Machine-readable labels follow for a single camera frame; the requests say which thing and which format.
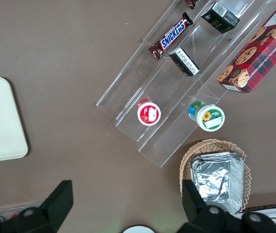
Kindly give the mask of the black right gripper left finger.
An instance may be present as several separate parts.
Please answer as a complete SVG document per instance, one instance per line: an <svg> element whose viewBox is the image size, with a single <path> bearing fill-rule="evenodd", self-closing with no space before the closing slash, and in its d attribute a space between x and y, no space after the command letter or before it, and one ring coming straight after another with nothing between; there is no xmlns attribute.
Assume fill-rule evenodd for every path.
<svg viewBox="0 0 276 233"><path fill-rule="evenodd" d="M17 233L56 233L73 206L71 180L63 180L39 207L29 207L14 219Z"/></svg>

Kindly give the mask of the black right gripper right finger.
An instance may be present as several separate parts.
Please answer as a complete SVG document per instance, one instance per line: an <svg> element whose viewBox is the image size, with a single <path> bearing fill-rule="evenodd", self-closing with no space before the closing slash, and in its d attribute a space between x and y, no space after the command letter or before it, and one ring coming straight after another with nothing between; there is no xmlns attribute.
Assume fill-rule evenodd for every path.
<svg viewBox="0 0 276 233"><path fill-rule="evenodd" d="M191 180L182 181L182 205L188 222L179 233L240 232L240 220L218 206L207 205Z"/></svg>

